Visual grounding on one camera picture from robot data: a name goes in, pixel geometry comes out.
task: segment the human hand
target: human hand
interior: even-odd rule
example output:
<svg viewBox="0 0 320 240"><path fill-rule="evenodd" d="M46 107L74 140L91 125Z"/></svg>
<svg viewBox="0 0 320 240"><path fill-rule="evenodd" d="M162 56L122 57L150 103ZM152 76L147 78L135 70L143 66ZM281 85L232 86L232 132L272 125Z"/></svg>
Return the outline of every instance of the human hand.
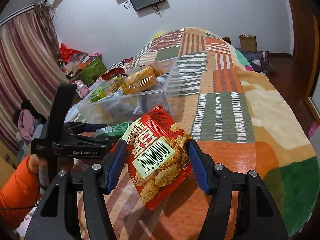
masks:
<svg viewBox="0 0 320 240"><path fill-rule="evenodd" d="M42 171L43 167L48 164L44 157L38 157L36 154L32 154L28 161L29 171L33 174L38 174L39 170Z"/></svg>

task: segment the barcode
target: barcode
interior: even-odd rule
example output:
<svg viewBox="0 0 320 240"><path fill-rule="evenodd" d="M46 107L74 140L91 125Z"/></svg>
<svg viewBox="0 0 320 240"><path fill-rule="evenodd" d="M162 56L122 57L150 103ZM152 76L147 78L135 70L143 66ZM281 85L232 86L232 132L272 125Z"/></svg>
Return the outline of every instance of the barcode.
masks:
<svg viewBox="0 0 320 240"><path fill-rule="evenodd" d="M145 152L143 152L137 161L146 171L153 171L156 169L164 160L166 160L170 154L170 150L162 143L162 141L156 141L150 146Z"/></svg>

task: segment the plastic storage box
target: plastic storage box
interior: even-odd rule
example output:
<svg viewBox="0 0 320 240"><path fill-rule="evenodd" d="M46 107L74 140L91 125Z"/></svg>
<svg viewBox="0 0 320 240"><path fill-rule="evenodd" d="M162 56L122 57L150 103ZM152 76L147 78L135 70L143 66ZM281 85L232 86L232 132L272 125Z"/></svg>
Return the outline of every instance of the plastic storage box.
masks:
<svg viewBox="0 0 320 240"><path fill-rule="evenodd" d="M148 91L124 96L113 96L102 98L97 102L91 103L87 98L78 105L78 110L84 115L86 122L106 123L115 125L123 122L133 122L141 115L147 113L157 105L162 105L173 118L178 114L178 96L181 89L181 77L176 59L168 59L159 62L162 73L163 87L159 89L149 89ZM140 68L136 67L128 72L130 75Z"/></svg>

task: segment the patterned blanket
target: patterned blanket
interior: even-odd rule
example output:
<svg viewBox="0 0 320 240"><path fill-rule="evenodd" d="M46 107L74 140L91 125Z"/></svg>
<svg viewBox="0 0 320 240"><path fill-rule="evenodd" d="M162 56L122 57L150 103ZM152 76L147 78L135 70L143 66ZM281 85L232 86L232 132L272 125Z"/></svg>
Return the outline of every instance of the patterned blanket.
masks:
<svg viewBox="0 0 320 240"><path fill-rule="evenodd" d="M128 69L178 57L183 80L178 125L202 151L231 171L256 170L283 216L289 235L307 221L319 191L315 152L292 110L267 77L249 69L244 56L219 36L199 28L164 34L150 42ZM127 167L106 206L117 239L197 239L210 198L193 174L155 211L144 207ZM78 198L82 237L89 239L82 194ZM226 239L232 238L237 193Z"/></svg>

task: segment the red snack bag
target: red snack bag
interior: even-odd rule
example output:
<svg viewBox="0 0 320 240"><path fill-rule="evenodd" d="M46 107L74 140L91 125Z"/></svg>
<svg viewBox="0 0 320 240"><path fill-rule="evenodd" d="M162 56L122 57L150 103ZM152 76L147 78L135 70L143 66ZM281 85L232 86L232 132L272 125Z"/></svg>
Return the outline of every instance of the red snack bag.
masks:
<svg viewBox="0 0 320 240"><path fill-rule="evenodd" d="M131 179L146 207L154 210L191 172L186 143L192 137L157 106L131 124L122 139Z"/></svg>

